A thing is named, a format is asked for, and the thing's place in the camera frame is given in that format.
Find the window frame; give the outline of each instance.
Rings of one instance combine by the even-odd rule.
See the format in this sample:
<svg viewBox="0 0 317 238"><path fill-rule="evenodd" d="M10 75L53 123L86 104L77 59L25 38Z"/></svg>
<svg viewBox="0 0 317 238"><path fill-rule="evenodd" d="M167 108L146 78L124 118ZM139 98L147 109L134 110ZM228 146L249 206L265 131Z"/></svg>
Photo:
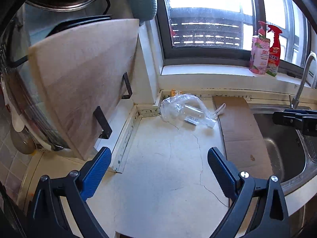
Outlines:
<svg viewBox="0 0 317 238"><path fill-rule="evenodd" d="M258 21L266 22L264 0L251 0L253 18L254 35L257 34L257 30L260 28ZM294 19L291 20L291 24L288 22L288 14L290 9L293 9L292 0L283 0L284 10L286 12L286 32L283 37L287 38L285 58L292 55L294 48ZM170 34L170 27L168 21L167 10L164 0L157 0L158 8L156 15L156 22L159 29L159 39L161 44L161 50L163 55L163 66L166 65L183 65L183 64L208 64L208 65L235 65L249 67L249 60L251 52L249 50L224 48L224 47L200 47L200 46L188 46L188 47L173 47ZM305 60L310 52L310 24L307 21L306 25L306 46L304 46L301 65L304 65ZM303 74L303 68L289 63L284 60L280 60L278 72L284 73L293 77L301 78Z"/></svg>

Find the window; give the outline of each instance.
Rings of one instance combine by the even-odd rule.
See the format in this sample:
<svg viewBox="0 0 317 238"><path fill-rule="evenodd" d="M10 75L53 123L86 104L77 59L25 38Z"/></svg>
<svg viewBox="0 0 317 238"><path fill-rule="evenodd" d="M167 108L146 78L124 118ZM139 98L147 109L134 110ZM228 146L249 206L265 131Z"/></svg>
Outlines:
<svg viewBox="0 0 317 238"><path fill-rule="evenodd" d="M262 20L283 31L280 71L302 74L310 27L292 0L158 0L157 18L165 65L248 66Z"/></svg>

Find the red spray bottle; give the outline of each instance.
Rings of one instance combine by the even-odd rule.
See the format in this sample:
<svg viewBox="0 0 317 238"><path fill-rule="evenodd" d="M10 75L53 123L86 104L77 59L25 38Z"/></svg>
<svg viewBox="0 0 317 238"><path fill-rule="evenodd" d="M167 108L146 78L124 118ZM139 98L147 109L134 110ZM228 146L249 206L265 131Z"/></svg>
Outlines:
<svg viewBox="0 0 317 238"><path fill-rule="evenodd" d="M270 47L266 72L267 74L275 77L281 57L281 44L279 40L279 35L282 33L282 31L278 27L273 25L268 25L268 27L270 28L268 32L274 32L274 42L273 45Z"/></svg>

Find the silver faucet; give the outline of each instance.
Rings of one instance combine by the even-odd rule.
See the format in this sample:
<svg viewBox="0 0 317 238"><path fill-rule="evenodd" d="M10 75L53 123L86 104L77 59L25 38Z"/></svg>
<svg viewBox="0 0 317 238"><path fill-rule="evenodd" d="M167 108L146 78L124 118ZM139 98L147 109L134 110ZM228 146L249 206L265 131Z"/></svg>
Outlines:
<svg viewBox="0 0 317 238"><path fill-rule="evenodd" d="M302 81L301 84L299 85L299 89L297 91L296 96L292 99L291 101L291 95L289 96L289 101L291 103L291 108L292 109L296 109L299 103L299 97L301 96L301 93L303 91L306 79L307 79L307 75L309 72L309 65L311 63L311 61L315 59L316 63L317 63L317 55L314 52L311 52L305 62L305 67L304 67L304 73L303 73L303 77L302 77Z"/></svg>

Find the transparent plastic bottle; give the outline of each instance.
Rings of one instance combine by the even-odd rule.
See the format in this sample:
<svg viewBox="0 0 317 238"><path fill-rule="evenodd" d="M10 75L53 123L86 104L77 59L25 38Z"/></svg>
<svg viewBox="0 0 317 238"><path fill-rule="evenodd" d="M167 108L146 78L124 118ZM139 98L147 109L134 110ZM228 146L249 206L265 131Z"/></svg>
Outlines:
<svg viewBox="0 0 317 238"><path fill-rule="evenodd" d="M189 105L182 106L179 118L194 125L206 124L210 128L213 128L216 123L215 120L207 118L203 111Z"/></svg>

